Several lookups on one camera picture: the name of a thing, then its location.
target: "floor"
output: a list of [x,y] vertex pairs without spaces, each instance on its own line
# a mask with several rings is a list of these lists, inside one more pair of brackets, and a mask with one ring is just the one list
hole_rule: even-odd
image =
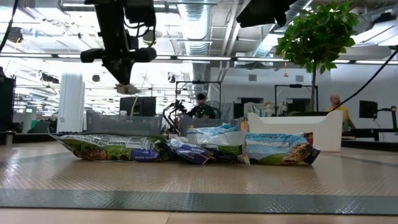
[[131,217],[137,223],[397,223],[352,216],[398,215],[397,169],[398,154],[359,149],[323,152],[312,166],[197,166],[83,161],[56,142],[15,144],[0,147],[0,217],[8,223],[43,223],[49,216],[59,223],[66,223],[62,217],[68,223],[112,217],[115,223]]

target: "man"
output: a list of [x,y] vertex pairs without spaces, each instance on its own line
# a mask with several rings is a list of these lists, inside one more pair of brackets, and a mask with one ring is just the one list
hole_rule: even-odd
[[[327,112],[331,111],[333,108],[335,108],[337,105],[340,104],[340,97],[338,95],[331,95],[330,103],[331,103],[331,106],[329,106],[329,108],[327,109]],[[351,121],[351,118],[349,117],[348,109],[345,106],[339,106],[336,110],[340,110],[343,112],[343,122],[347,123],[351,129],[354,129],[355,125]]]
[[206,96],[202,93],[197,95],[198,106],[192,108],[191,111],[187,113],[191,118],[196,115],[197,118],[203,119],[215,119],[216,113],[215,109],[209,105],[206,105]]

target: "tree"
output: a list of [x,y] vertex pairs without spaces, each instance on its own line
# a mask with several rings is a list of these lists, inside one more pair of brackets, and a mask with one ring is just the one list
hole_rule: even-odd
[[337,68],[333,63],[345,47],[355,41],[351,38],[358,16],[349,12],[351,1],[337,4],[334,1],[324,6],[313,6],[302,10],[278,39],[277,55],[283,55],[300,67],[312,72],[311,110],[314,111],[315,81],[317,69],[320,73]]

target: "metal floor plate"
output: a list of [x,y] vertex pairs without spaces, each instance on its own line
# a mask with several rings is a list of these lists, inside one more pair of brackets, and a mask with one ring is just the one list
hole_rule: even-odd
[[57,143],[0,148],[0,207],[398,215],[398,154],[345,149],[312,166],[92,162]]

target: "yellow shirt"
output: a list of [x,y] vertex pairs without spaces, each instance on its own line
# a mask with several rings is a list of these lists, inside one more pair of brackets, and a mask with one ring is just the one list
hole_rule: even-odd
[[[329,108],[326,110],[326,112],[329,112],[333,109],[333,107],[329,106]],[[336,110],[340,110],[343,112],[343,120],[348,121],[351,118],[349,118],[349,113],[348,109],[345,106],[339,106]]]

